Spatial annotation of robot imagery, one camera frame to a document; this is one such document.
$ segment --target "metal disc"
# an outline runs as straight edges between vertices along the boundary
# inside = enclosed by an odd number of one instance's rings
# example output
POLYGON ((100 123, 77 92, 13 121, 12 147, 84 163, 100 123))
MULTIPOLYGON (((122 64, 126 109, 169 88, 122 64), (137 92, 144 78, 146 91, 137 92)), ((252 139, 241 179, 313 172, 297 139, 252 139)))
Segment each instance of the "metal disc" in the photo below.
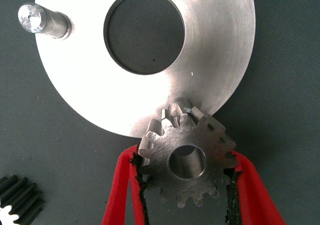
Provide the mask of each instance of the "metal disc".
POLYGON ((183 20, 184 44, 173 64, 151 75, 123 69, 106 48, 106 15, 121 1, 35 0, 72 21, 66 40, 36 35, 43 66, 60 95, 93 124, 137 138, 176 98, 214 114, 248 66, 254 0, 168 0, 183 20))

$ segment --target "gray fabric surface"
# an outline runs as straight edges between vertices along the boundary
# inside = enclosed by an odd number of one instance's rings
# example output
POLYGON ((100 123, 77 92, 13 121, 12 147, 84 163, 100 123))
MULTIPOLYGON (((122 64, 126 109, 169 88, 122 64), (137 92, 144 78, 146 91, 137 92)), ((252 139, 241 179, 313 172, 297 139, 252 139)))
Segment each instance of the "gray fabric surface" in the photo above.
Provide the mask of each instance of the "gray fabric surface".
MULTIPOLYGON (((139 141, 102 130, 72 110, 42 66, 35 38, 0 0, 0 177, 37 182, 44 211, 33 225, 97 225, 121 151, 139 141)), ((255 0, 256 40, 240 86, 216 117, 255 164, 290 225, 318 224, 320 0, 255 0)), ((224 224, 226 200, 177 209, 148 191, 151 225, 224 224)), ((126 223, 133 222, 129 202, 126 223)))

